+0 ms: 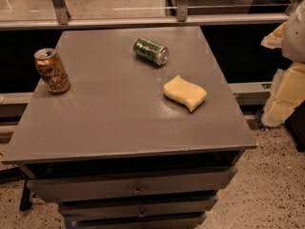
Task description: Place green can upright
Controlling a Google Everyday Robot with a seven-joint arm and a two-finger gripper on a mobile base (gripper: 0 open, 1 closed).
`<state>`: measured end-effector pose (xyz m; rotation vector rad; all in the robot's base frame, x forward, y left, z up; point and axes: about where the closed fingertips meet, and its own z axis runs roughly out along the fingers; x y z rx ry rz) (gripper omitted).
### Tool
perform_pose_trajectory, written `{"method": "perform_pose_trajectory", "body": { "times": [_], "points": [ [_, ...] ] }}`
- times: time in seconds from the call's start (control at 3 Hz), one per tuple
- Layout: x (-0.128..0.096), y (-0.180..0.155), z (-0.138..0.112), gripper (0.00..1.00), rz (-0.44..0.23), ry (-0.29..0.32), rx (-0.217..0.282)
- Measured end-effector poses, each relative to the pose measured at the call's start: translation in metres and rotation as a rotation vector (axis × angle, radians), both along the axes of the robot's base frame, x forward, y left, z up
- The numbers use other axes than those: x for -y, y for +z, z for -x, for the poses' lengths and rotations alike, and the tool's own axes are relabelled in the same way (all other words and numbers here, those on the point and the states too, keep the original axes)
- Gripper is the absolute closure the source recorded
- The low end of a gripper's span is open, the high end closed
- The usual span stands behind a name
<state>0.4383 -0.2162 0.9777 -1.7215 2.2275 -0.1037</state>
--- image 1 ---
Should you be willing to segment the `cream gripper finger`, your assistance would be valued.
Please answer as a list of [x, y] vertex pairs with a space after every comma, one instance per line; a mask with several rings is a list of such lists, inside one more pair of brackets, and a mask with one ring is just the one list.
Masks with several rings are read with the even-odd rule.
[[305, 65], [294, 62], [286, 71], [278, 69], [263, 108], [262, 124], [267, 127], [283, 124], [304, 100]]
[[286, 22], [280, 24], [271, 33], [265, 36], [261, 41], [261, 46], [268, 49], [281, 49], [283, 31], [286, 26]]

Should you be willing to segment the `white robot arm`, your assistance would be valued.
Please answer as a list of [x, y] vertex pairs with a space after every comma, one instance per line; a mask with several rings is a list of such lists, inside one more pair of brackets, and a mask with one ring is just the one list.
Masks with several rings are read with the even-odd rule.
[[282, 55], [292, 61], [286, 71], [276, 71], [261, 116], [264, 126], [277, 127], [305, 101], [305, 1], [286, 22], [265, 36], [261, 45], [268, 49], [281, 49]]

